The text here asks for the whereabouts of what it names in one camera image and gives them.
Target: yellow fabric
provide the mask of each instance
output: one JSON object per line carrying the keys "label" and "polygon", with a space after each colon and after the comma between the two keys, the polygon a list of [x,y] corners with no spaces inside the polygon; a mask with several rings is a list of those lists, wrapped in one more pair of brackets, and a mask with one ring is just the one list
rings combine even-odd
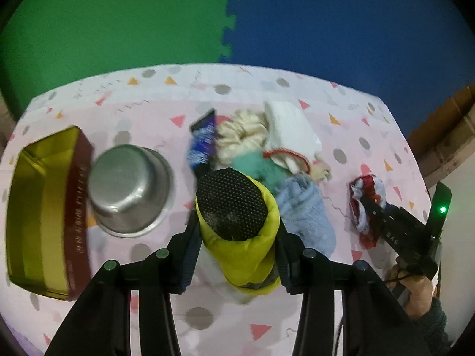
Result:
{"label": "yellow fabric", "polygon": [[269,275],[275,262],[274,240],[280,225],[277,203],[270,191],[258,181],[248,177],[261,191],[267,205],[267,218],[256,237],[247,241],[227,241],[219,237],[206,223],[199,211],[198,200],[196,212],[200,222],[201,238],[211,255],[215,257],[226,279],[237,289],[247,294],[268,294],[277,285],[279,278],[262,289],[252,290],[239,287],[248,283],[262,283]]}
{"label": "yellow fabric", "polygon": [[248,287],[240,287],[234,284],[231,285],[234,286],[237,290],[246,294],[250,294],[251,296],[266,296],[280,285],[280,277],[277,277],[272,284],[262,287],[260,289],[249,289]]}

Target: blue foam mat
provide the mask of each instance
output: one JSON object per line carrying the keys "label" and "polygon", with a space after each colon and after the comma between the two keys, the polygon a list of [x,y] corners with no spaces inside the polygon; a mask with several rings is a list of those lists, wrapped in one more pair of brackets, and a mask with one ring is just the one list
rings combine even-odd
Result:
{"label": "blue foam mat", "polygon": [[223,63],[281,68],[377,95],[408,136],[475,78],[451,0],[230,0]]}

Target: green foam mat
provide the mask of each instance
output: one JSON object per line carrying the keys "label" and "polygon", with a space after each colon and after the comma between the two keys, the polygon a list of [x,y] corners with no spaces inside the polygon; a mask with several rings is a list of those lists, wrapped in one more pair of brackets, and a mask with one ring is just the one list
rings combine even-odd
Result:
{"label": "green foam mat", "polygon": [[228,0],[24,0],[0,34],[0,89],[15,117],[43,92],[88,76],[217,63]]}

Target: dark sleeve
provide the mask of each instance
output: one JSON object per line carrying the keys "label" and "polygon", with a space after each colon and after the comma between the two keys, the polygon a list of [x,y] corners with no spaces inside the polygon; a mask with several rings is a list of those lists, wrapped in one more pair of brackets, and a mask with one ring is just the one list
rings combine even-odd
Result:
{"label": "dark sleeve", "polygon": [[445,332],[447,316],[442,311],[438,298],[432,298],[432,307],[429,312],[414,323],[426,340],[433,356],[443,356],[448,353],[451,342]]}

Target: person's arm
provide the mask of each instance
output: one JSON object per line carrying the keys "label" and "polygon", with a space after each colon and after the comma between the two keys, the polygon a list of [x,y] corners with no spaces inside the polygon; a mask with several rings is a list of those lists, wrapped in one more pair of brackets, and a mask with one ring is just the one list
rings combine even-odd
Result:
{"label": "person's arm", "polygon": [[[402,278],[406,275],[407,272],[401,271],[397,277]],[[411,293],[404,310],[426,340],[431,354],[444,356],[451,345],[445,333],[447,316],[442,311],[440,300],[432,297],[432,281],[424,276],[411,276],[402,279],[400,283]]]}

